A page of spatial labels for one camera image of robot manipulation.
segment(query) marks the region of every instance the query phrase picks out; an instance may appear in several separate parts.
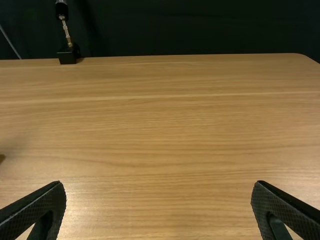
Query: wood grain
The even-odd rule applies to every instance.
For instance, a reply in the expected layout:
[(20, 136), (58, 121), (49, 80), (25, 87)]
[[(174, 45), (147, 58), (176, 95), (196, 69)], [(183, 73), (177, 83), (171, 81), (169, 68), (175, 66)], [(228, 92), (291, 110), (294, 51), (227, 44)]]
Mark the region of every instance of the wood grain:
[(61, 180), (59, 240), (257, 240), (265, 180), (320, 209), (320, 67), (300, 54), (0, 61), (0, 208)]

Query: metal rod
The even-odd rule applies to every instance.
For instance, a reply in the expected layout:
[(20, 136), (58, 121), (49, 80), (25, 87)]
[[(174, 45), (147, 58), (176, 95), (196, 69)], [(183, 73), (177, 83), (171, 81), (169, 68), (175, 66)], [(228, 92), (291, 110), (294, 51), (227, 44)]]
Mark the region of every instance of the metal rod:
[(68, 31), (68, 26), (66, 24), (66, 21), (64, 20), (64, 17), (61, 16), (59, 18), (62, 22), (62, 27), (63, 27), (64, 33), (65, 33), (65, 38), (68, 42), (68, 47), (71, 48), (73, 46), (73, 44), (72, 44), (71, 37), (70, 37), (69, 31)]

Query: black curtain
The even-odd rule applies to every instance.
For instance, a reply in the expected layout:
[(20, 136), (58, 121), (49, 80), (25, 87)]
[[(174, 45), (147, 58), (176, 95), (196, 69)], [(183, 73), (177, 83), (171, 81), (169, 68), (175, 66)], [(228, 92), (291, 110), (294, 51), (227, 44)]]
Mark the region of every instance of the black curtain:
[[(68, 0), (84, 57), (301, 53), (320, 62), (318, 0)], [(55, 0), (0, 3), (0, 24), (23, 59), (66, 44)], [(17, 58), (0, 33), (0, 59)]]

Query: cable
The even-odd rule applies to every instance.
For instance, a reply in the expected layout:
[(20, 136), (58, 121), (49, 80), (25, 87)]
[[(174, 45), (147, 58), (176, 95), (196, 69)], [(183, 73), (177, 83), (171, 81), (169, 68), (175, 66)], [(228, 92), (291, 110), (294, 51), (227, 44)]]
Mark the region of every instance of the cable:
[(3, 36), (5, 37), (6, 41), (8, 42), (8, 44), (10, 45), (10, 47), (12, 48), (12, 50), (14, 51), (15, 55), (19, 58), (22, 59), (21, 56), (19, 55), (19, 53), (17, 52), (17, 50), (15, 49), (15, 46), (13, 46), (13, 44), (11, 43), (10, 39), (8, 38), (7, 34), (5, 33), (4, 29), (2, 28), (1, 24), (0, 24), (0, 30), (3, 34)]

